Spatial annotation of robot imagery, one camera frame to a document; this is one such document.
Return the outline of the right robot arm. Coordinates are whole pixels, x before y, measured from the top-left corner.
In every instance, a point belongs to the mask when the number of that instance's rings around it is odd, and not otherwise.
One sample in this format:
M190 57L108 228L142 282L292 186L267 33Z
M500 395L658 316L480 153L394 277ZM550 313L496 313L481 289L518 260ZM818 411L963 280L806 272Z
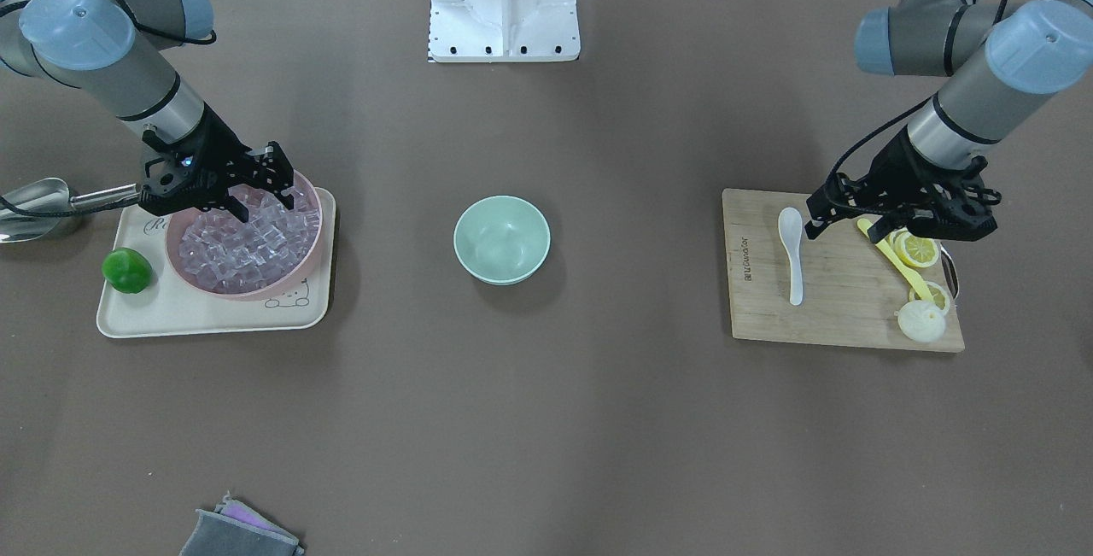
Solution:
M142 178L109 208L155 216L248 209L247 185L295 205L294 168L277 141L252 150L164 57L216 39L210 0L3 0L3 66L85 91L144 144Z

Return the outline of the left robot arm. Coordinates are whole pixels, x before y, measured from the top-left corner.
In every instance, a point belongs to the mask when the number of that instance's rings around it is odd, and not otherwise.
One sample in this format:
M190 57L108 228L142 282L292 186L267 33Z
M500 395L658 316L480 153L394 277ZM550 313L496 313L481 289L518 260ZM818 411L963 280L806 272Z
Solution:
M898 117L861 178L832 168L807 201L807 236L866 214L874 242L901 228L965 242L991 234L1001 197L982 179L988 152L1086 75L1091 38L1090 0L900 0L869 12L854 43L861 70L945 84Z

